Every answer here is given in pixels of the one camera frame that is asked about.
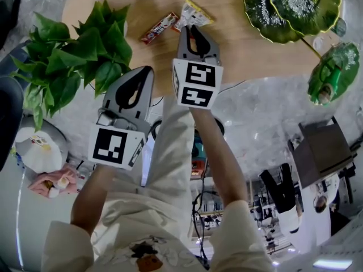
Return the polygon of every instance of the leaf-shaped plate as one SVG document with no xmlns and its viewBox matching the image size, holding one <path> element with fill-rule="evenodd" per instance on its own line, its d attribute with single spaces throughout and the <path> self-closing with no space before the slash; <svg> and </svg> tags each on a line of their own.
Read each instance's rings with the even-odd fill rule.
<svg viewBox="0 0 363 272">
<path fill-rule="evenodd" d="M 341 0 L 270 0 L 278 15 L 304 35 L 328 31 L 339 17 Z"/>
<path fill-rule="evenodd" d="M 301 37 L 278 16 L 270 0 L 244 0 L 244 8 L 251 25 L 271 42 L 285 44 Z"/>
<path fill-rule="evenodd" d="M 359 51 L 354 43 L 341 42 L 333 46 L 323 55 L 319 64 L 311 73 L 307 93 L 314 104 L 321 104 L 319 101 L 319 91 L 326 79 L 332 74 L 335 65 L 341 69 L 341 74 L 337 83 L 337 90 L 331 101 L 339 98 L 357 76 L 360 65 Z"/>
</svg>

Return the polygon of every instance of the candy wrapper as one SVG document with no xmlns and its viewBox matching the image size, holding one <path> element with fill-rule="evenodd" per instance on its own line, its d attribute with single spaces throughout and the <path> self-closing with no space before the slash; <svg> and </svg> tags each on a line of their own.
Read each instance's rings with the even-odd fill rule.
<svg viewBox="0 0 363 272">
<path fill-rule="evenodd" d="M 165 16 L 158 24 L 154 25 L 152 29 L 150 29 L 142 38 L 145 44 L 149 44 L 155 38 L 157 38 L 166 28 L 172 26 L 179 17 L 174 13 L 171 12 L 167 16 Z"/>
<path fill-rule="evenodd" d="M 180 32 L 184 26 L 202 27 L 213 22 L 214 20 L 202 8 L 191 0 L 186 0 L 181 11 L 181 17 L 172 29 Z"/>
</svg>

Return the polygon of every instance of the pink bag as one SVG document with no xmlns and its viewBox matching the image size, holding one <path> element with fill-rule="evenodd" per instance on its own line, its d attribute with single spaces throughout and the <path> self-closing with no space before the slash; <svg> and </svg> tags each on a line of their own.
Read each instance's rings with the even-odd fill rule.
<svg viewBox="0 0 363 272">
<path fill-rule="evenodd" d="M 35 181 L 28 187 L 30 190 L 33 190 L 36 193 L 41 194 L 44 197 L 48 197 L 49 187 L 45 185 L 46 181 L 51 181 L 52 183 L 57 183 L 60 179 L 66 178 L 69 180 L 69 184 L 65 189 L 62 189 L 60 193 L 68 192 L 68 193 L 76 193 L 77 192 L 77 173 L 72 166 L 68 163 L 65 163 L 63 168 L 58 171 L 54 171 L 51 173 L 42 173 L 38 175 Z"/>
</svg>

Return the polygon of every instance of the red wrapper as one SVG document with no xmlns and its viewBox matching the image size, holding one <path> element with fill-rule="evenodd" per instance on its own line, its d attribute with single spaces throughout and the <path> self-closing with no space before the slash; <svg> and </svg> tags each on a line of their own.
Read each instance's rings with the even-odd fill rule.
<svg viewBox="0 0 363 272">
<path fill-rule="evenodd" d="M 156 24 L 152 29 L 150 29 L 142 38 L 145 44 L 149 44 L 155 38 L 157 38 L 166 28 L 172 26 L 179 20 L 179 17 L 171 12 L 165 16 L 158 24 Z"/>
</svg>

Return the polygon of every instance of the gray floor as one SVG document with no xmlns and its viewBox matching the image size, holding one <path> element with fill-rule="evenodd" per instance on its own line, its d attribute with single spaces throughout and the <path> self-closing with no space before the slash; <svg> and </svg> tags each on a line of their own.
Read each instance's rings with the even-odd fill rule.
<svg viewBox="0 0 363 272">
<path fill-rule="evenodd" d="M 18 26 L 0 50 L 0 59 L 27 36 L 32 27 L 33 11 L 60 20 L 64 3 L 65 0 L 23 0 Z M 363 42 L 361 9 L 363 0 L 343 0 L 343 18 L 348 27 L 343 40 L 359 44 L 360 50 Z M 360 74 L 343 98 L 328 107 L 317 107 L 309 102 L 306 95 L 309 74 L 261 78 L 221 93 L 213 113 L 225 124 L 225 138 L 244 173 L 255 178 L 263 169 L 291 162 L 286 140 L 298 133 L 299 122 L 327 120 L 335 114 L 347 141 L 354 141 L 363 131 L 361 78 Z M 86 157 L 89 124 L 95 122 L 102 104 L 101 97 L 97 100 L 93 97 L 90 87 L 80 89 L 72 103 L 50 120 L 65 133 L 71 142 L 70 152 L 78 159 Z M 161 114 L 162 103 L 152 108 L 149 121 L 152 123 Z"/>
</svg>

